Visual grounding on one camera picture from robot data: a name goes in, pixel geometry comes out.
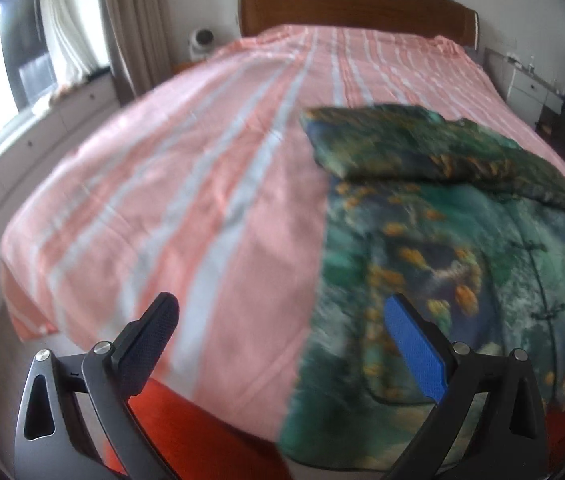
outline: white round device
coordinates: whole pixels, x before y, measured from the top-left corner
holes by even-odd
[[[213,54],[215,48],[213,32],[208,28],[197,28],[189,36],[191,61],[203,61]]]

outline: floor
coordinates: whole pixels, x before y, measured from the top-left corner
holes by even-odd
[[[10,474],[14,471],[14,435],[22,397],[22,389],[35,353],[50,348],[57,355],[79,353],[80,349],[61,335],[22,343],[9,320],[6,310],[0,313],[0,458]],[[79,399],[85,422],[97,449],[102,449],[105,436],[91,402]],[[320,471],[288,462],[295,480],[377,480],[382,476],[370,472]]]

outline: beige curtain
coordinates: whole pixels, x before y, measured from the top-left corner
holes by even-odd
[[[164,1],[104,0],[121,70],[135,96],[171,77]]]

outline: green floral garment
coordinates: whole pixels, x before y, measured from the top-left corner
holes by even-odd
[[[525,348],[544,402],[565,406],[562,175],[495,132],[420,107],[310,110],[303,126],[334,178],[282,452],[317,467],[386,469],[418,431],[432,404],[383,326],[396,292],[452,341],[490,354]]]

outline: white cabinet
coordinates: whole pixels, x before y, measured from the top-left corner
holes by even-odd
[[[560,114],[562,98],[542,79],[524,72],[498,52],[485,52],[485,70],[512,111],[533,129],[543,107]]]
[[[63,156],[119,109],[106,74],[0,142],[0,238],[12,215]],[[0,307],[2,303],[0,290]]]

